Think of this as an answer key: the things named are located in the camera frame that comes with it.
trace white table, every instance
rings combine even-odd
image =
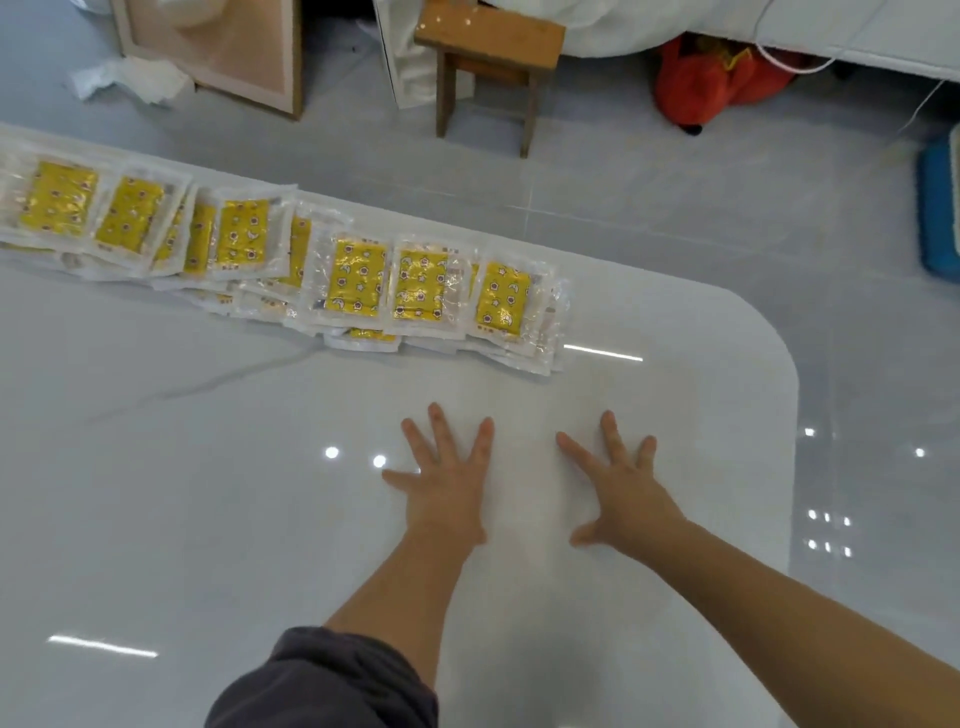
[[[595,502],[553,444],[562,428],[599,448],[612,407],[630,441],[660,437],[692,519],[786,570],[798,384],[774,330],[718,288],[310,197],[384,233],[553,261],[575,283],[567,343],[643,361],[567,350],[540,379],[472,354],[331,352],[137,286],[0,267],[4,722],[199,725],[285,627],[323,622],[391,550],[403,501],[372,459],[410,467],[399,421],[437,400],[463,441],[497,423],[491,540],[444,633],[444,725],[774,726],[773,700],[685,602],[566,544]]]

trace white cable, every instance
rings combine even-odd
[[[915,122],[915,121],[917,120],[917,115],[920,113],[920,109],[922,109],[924,106],[926,106],[926,102],[928,102],[931,98],[933,98],[933,94],[935,94],[938,90],[940,90],[940,86],[942,86],[942,85],[943,85],[944,83],[946,83],[946,82],[947,82],[947,79],[943,79],[940,83],[936,84],[936,85],[933,87],[933,90],[932,90],[932,91],[930,91],[928,94],[926,94],[925,98],[920,102],[920,105],[914,110],[913,116],[911,116],[911,117],[907,120],[906,124],[904,124],[904,125],[901,126],[899,129],[897,129],[897,133],[895,133],[894,136],[897,136],[898,134],[900,134],[900,133],[902,133],[902,132],[905,132],[905,131],[906,131],[906,128],[907,128],[908,126],[910,126],[911,124],[913,124],[913,122]]]
[[[756,19],[756,24],[754,25],[754,45],[756,46],[756,49],[760,52],[760,55],[763,56],[763,58],[771,62],[774,66],[779,68],[781,71],[786,71],[787,73],[796,73],[799,76],[808,76],[811,73],[820,73],[825,68],[829,68],[834,63],[839,61],[840,57],[847,52],[847,50],[856,40],[857,36],[863,33],[867,29],[867,26],[870,25],[872,22],[874,22],[874,18],[879,14],[881,10],[887,7],[887,3],[889,3],[890,0],[882,0],[882,2],[876,6],[876,9],[870,13],[870,16],[864,21],[863,25],[857,28],[856,32],[852,36],[850,36],[850,38],[847,40],[847,42],[843,46],[841,46],[840,52],[836,56],[834,56],[831,59],[828,59],[827,62],[821,63],[820,65],[814,68],[794,68],[792,66],[789,66],[783,61],[780,61],[779,59],[774,58],[773,54],[771,54],[766,48],[764,48],[760,44],[759,42],[760,23],[763,22],[763,18],[766,16],[767,11],[770,10],[770,6],[772,6],[775,2],[777,2],[777,0],[767,0],[767,4],[763,6],[763,10],[760,11],[760,15]]]

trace plastic packaging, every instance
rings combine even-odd
[[[295,184],[216,190],[207,277],[242,280],[289,275],[296,191]]]
[[[464,339],[469,271],[476,253],[464,253],[418,235],[401,236],[390,275],[388,333]]]
[[[118,178],[109,161],[24,144],[0,181],[0,237],[25,248],[77,253]]]
[[[208,313],[229,316],[233,312],[233,294],[204,291],[200,288],[181,288],[171,291],[174,296],[199,306]]]
[[[49,248],[25,248],[22,245],[0,242],[0,260],[25,263],[44,270],[63,271],[63,253]]]
[[[459,339],[435,339],[432,336],[404,336],[403,343],[416,349],[426,349],[429,352],[445,354],[455,354],[463,349],[465,344],[464,341]]]
[[[324,235],[335,228],[347,227],[353,218],[339,210],[297,201],[290,229],[290,273],[279,279],[249,279],[240,281],[240,288],[261,296],[296,304],[303,287],[306,258]]]
[[[387,319],[390,252],[388,243],[353,231],[321,236],[307,253],[297,309],[312,326],[383,330]]]
[[[93,283],[118,283],[124,280],[134,280],[129,269],[107,263],[93,255],[62,253],[60,258],[64,271],[71,276],[89,280]]]
[[[344,352],[395,353],[399,351],[402,336],[393,336],[371,328],[351,328],[342,336],[324,334],[324,345]]]
[[[97,214],[93,237],[84,240],[85,250],[146,275],[192,179],[149,162],[125,164],[109,205]]]
[[[190,223],[193,221],[193,208],[197,203],[197,190],[197,185],[191,184],[180,200],[177,214],[174,215],[166,237],[154,255],[154,262],[147,273],[149,278],[162,278],[182,272],[186,263],[186,249],[190,244]]]
[[[500,350],[491,352],[489,349],[476,348],[484,356],[512,369],[531,374],[550,376],[551,372],[559,371],[557,351],[560,349],[566,332],[566,321],[570,312],[570,281],[557,280],[550,291],[550,303],[543,312],[540,323],[540,336],[537,339],[537,350],[533,356],[523,356],[510,351]]]
[[[250,321],[265,321],[280,324],[287,315],[287,304],[277,299],[268,299],[249,291],[241,291],[233,297],[230,316]]]
[[[507,252],[484,255],[470,296],[467,333],[533,356],[556,270]]]
[[[227,293],[229,284],[223,280],[210,280],[206,277],[206,260],[210,255],[210,240],[213,235],[213,220],[217,207],[210,191],[201,188],[197,191],[193,214],[190,217],[190,235],[186,244],[183,270],[175,276],[151,280],[157,291],[173,291],[181,288],[194,288],[215,293]]]

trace finger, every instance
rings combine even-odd
[[[433,402],[426,409],[430,415],[430,425],[433,427],[433,436],[437,439],[437,456],[440,462],[456,462],[457,445],[453,442],[453,433],[450,432],[450,425],[446,423],[446,415],[441,407]]]
[[[608,409],[600,418],[600,429],[603,430],[603,439],[607,444],[607,455],[612,463],[623,465],[630,462],[627,448],[620,439],[620,432],[616,428],[616,418]]]
[[[417,465],[421,468],[429,468],[437,462],[433,457],[433,450],[427,445],[422,433],[420,433],[420,428],[413,420],[408,417],[400,423],[400,427],[403,429],[407,442],[410,443],[410,451],[414,453],[414,460],[417,461]]]
[[[647,435],[640,442],[640,447],[636,451],[636,466],[644,471],[654,469],[654,455],[657,454],[657,438],[653,435]]]
[[[387,483],[403,493],[410,493],[411,489],[417,484],[417,475],[415,473],[382,471],[380,475]]]
[[[577,526],[570,534],[571,546],[590,546],[597,543],[597,522],[591,521]]]
[[[560,449],[564,451],[567,457],[580,466],[580,470],[586,473],[588,477],[594,478],[600,474],[603,468],[600,461],[593,457],[589,450],[585,449],[568,434],[558,432],[557,445],[560,446]]]
[[[484,470],[490,465],[490,453],[493,449],[493,420],[486,418],[477,429],[477,439],[473,441],[469,462]]]

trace hand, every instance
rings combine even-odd
[[[600,418],[610,465],[598,460],[564,432],[557,433],[557,445],[587,474],[600,501],[600,518],[584,523],[570,536],[574,546],[607,544],[631,558],[646,562],[663,537],[686,518],[680,507],[654,478],[657,439],[643,438],[630,457],[616,429],[611,411]]]
[[[473,549],[487,541],[487,532],[480,522],[480,504],[490,465],[493,420],[488,417],[480,423],[473,450],[466,460],[461,460],[444,411],[433,402],[427,412],[437,440],[436,455],[414,421],[406,419],[400,426],[420,473],[387,470],[383,479],[407,494],[408,533],[442,530]]]

